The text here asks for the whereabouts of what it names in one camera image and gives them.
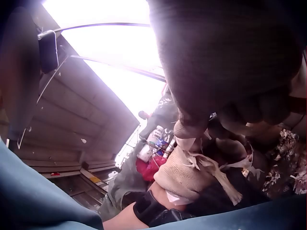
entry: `red object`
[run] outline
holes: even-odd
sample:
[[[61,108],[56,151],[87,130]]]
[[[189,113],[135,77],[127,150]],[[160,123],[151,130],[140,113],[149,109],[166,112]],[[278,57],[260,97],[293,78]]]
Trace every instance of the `red object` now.
[[[60,173],[50,173],[51,176],[59,176]]]
[[[154,159],[159,167],[163,165],[167,160],[161,156],[155,156]],[[152,158],[150,158],[147,163],[137,158],[135,165],[136,170],[142,174],[145,181],[154,181],[154,174],[159,170],[159,168]]]

